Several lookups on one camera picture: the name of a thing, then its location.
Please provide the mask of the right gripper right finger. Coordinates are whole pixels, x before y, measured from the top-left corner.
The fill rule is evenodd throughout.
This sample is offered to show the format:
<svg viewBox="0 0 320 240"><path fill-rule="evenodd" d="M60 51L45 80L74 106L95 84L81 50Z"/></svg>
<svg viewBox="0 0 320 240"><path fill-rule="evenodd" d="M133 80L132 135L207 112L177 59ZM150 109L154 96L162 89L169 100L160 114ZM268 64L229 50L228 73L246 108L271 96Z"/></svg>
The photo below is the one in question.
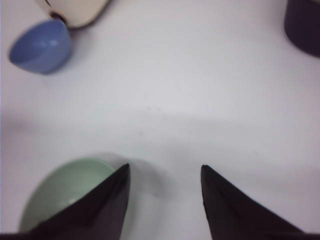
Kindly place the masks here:
<svg viewBox="0 0 320 240"><path fill-rule="evenodd" d="M203 206L214 240L318 240L254 201L209 165L201 167Z"/></svg>

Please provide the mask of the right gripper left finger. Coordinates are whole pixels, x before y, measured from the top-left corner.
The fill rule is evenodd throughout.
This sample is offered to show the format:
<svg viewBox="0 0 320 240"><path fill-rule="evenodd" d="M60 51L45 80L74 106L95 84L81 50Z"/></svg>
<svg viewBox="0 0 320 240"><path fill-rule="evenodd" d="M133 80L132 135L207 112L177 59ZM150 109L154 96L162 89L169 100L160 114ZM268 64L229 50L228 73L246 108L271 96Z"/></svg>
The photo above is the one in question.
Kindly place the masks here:
<svg viewBox="0 0 320 240"><path fill-rule="evenodd" d="M124 164L84 197L26 232L2 240L119 240L130 194L130 165Z"/></svg>

